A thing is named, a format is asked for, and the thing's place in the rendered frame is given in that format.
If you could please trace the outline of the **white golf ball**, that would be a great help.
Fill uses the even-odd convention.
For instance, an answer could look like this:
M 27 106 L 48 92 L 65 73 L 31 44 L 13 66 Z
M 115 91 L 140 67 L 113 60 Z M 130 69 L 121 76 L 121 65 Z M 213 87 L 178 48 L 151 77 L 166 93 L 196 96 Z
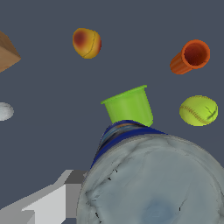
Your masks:
M 10 119 L 14 114 L 13 107 L 6 103 L 6 102 L 0 102 L 0 121 L 6 121 Z

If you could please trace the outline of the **yellow and red peach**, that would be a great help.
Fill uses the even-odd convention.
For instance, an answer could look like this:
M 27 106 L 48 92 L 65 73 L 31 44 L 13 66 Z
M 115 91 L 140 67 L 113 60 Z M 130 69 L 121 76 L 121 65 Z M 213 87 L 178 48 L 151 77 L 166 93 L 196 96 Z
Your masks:
M 97 31 L 78 28 L 73 33 L 73 47 L 82 58 L 92 59 L 100 52 L 102 40 Z

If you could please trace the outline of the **brown wooden block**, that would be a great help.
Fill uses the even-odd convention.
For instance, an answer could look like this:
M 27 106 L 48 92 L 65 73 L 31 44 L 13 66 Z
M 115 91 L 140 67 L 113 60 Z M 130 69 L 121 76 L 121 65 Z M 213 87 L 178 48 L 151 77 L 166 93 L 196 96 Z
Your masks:
M 21 60 L 9 37 L 0 31 L 0 73 Z

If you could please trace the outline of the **blue can with grey lid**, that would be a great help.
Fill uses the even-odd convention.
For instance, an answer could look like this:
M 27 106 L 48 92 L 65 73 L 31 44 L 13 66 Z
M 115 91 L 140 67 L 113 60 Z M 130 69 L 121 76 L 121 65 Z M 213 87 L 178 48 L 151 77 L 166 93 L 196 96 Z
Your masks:
M 224 167 L 183 138 L 110 125 L 82 184 L 77 224 L 224 224 Z

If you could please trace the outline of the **orange ribbed plastic cup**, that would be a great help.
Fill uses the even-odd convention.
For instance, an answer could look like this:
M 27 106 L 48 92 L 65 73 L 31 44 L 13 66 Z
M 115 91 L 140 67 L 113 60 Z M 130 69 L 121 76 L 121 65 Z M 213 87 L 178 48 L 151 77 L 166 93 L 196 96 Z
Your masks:
M 192 70 L 202 68 L 210 60 L 210 48 L 202 40 L 188 41 L 170 63 L 174 74 L 186 74 Z

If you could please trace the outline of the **green plastic cup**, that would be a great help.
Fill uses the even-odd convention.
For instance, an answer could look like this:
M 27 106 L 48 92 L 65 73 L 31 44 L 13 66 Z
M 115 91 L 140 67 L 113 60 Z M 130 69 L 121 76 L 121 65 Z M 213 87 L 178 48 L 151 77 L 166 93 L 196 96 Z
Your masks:
M 146 88 L 146 85 L 135 87 L 102 101 L 111 122 L 132 120 L 150 127 L 153 124 L 153 114 L 145 93 Z

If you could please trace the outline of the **yellow softball with red stitching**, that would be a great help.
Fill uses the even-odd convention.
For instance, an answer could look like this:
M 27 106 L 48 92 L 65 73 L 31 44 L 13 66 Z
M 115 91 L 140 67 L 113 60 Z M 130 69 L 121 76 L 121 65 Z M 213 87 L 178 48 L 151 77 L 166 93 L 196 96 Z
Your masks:
M 191 96 L 180 105 L 179 115 L 189 125 L 205 126 L 217 118 L 218 105 L 207 96 Z

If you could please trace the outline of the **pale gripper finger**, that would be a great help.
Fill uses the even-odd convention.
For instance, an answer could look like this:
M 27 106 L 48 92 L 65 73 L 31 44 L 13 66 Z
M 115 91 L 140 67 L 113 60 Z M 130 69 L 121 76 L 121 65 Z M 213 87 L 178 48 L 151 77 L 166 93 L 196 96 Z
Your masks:
M 58 180 L 0 210 L 0 224 L 62 224 L 77 216 L 87 171 L 65 170 Z

